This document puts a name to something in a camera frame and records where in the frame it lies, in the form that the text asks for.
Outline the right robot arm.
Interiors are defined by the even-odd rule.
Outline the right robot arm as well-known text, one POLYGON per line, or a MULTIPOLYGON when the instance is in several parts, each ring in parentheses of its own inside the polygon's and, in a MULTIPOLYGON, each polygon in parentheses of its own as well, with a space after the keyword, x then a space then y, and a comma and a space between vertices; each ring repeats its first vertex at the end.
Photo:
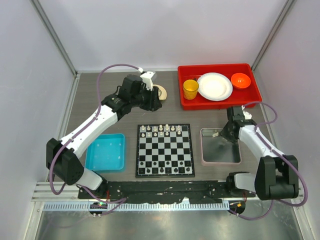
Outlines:
POLYGON ((244 190, 260 200, 295 199, 299 195, 298 160, 275 148, 261 133, 254 120, 245 117, 241 106, 227 110, 227 123, 220 136, 229 143, 244 143, 258 161, 256 174, 231 172, 226 178, 226 193, 233 198, 244 190))

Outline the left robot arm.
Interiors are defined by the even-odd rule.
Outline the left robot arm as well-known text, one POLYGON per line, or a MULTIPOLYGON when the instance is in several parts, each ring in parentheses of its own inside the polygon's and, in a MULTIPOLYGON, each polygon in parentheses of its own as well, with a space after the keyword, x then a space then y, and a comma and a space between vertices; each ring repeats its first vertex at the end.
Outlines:
POLYGON ((100 100, 98 108, 80 126, 60 140, 52 138, 47 142, 46 167, 49 169, 50 188, 55 195, 60 192, 54 188, 54 176, 65 185, 82 186, 97 200, 106 195, 106 180, 85 168, 80 157, 101 133, 129 114, 132 108, 155 112, 162 107, 159 88, 153 84, 155 78, 153 71, 127 75, 117 92, 100 100))

